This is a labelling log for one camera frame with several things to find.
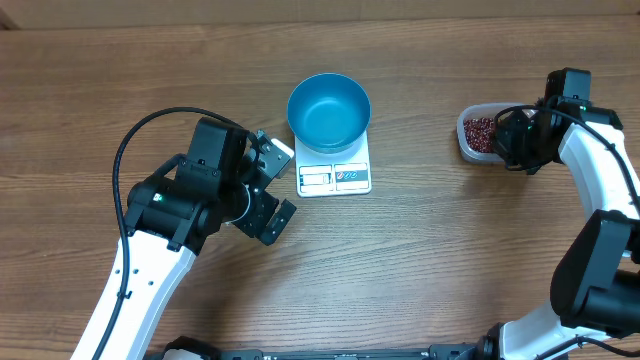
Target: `wood grain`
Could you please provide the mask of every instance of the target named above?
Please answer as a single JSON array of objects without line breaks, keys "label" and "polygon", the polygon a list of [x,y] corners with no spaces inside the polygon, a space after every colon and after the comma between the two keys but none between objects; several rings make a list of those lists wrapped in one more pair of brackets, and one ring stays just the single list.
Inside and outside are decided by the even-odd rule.
[{"label": "wood grain", "polygon": [[[639,164],[639,38],[636,16],[1,33],[0,358],[73,351],[113,261],[110,171],[137,120],[199,106],[293,144],[287,98],[327,71],[372,99],[373,192],[300,199],[294,175],[274,182],[298,206],[278,243],[234,228],[211,236],[151,349],[181,334],[225,349],[475,342],[548,298],[584,218],[563,166],[526,177],[465,163],[458,115],[532,103],[550,71],[588,69],[593,100],[618,112]],[[168,116],[136,135],[124,195],[187,149],[197,119]]]},{"label": "wood grain", "polygon": [[640,0],[0,0],[17,28],[632,15]]}]

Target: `wooden table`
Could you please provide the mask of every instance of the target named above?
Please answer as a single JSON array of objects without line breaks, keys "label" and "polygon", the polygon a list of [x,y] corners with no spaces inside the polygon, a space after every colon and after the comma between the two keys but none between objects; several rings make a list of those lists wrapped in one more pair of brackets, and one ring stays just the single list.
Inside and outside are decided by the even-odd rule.
[{"label": "wooden table", "polygon": [[[292,145],[287,98],[328,71],[373,102],[373,192],[300,199],[294,174],[274,182],[298,206],[277,244],[233,227],[211,236],[150,349],[179,335],[263,350],[475,342],[548,298],[585,220],[563,166],[527,177],[465,163],[458,115],[532,103],[550,71],[588,69],[638,165],[638,39],[637,16],[2,32],[0,358],[75,348],[113,262],[111,166],[137,120],[199,106]],[[168,116],[136,135],[123,196],[186,151],[197,120]]]}]

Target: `blue bowl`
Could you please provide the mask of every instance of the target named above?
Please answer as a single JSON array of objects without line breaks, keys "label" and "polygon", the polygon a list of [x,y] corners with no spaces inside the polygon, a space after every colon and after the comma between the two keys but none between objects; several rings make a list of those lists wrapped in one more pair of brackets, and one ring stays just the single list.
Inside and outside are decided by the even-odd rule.
[{"label": "blue bowl", "polygon": [[309,148],[336,153],[351,146],[369,126],[371,102],[354,80],[318,74],[291,93],[287,118],[294,135]]}]

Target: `red bean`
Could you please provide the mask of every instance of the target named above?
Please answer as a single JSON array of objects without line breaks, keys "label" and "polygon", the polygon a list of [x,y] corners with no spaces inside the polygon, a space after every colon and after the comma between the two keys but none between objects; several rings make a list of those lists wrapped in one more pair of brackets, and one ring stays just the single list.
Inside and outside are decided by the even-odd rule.
[{"label": "red bean", "polygon": [[496,132],[493,118],[466,119],[462,123],[467,144],[472,150],[492,153],[491,137]]}]

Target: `container of red beans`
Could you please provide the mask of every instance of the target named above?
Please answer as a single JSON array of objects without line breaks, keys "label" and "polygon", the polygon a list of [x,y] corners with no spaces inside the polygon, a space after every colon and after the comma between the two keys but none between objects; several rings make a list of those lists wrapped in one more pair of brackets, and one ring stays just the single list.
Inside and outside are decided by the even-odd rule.
[{"label": "container of red beans", "polygon": [[458,118],[458,143],[462,157],[475,164],[502,163],[493,152],[491,137],[495,133],[493,117],[501,110],[520,103],[491,103],[468,107]]}]

